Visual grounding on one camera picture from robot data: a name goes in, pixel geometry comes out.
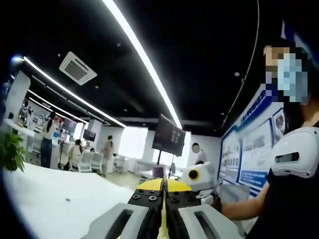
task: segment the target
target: face mask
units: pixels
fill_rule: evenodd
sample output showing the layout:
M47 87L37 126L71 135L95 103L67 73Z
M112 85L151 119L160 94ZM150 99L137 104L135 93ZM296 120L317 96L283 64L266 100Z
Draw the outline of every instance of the face mask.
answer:
M301 105L309 103L308 75L302 72L302 63L294 53L284 53L284 58L278 60L278 90L283 91L290 102Z

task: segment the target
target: green leaves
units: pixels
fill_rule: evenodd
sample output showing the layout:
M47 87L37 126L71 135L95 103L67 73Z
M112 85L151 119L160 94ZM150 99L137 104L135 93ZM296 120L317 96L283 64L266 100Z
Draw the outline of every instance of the green leaves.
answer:
M0 165L8 171L18 168L24 171L24 158L26 151L20 146L23 139L13 133L0 132Z

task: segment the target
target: chair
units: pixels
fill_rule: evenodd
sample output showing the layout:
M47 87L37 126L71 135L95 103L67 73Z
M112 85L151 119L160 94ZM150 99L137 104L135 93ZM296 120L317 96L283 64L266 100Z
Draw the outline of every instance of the chair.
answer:
M100 173L103 173L102 171L103 154L94 153L90 164L91 164L91 169L97 169L100 171Z
M83 152L78 162L70 162L71 171L74 171L74 168L77 168L79 173L92 172L91 160L93 158L93 155L94 153Z

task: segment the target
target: exhibition hall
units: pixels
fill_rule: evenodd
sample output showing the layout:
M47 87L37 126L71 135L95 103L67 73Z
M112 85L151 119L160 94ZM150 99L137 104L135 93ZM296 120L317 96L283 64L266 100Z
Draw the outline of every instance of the exhibition hall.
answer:
M0 81L11 236L316 233L319 48L310 1L18 5Z

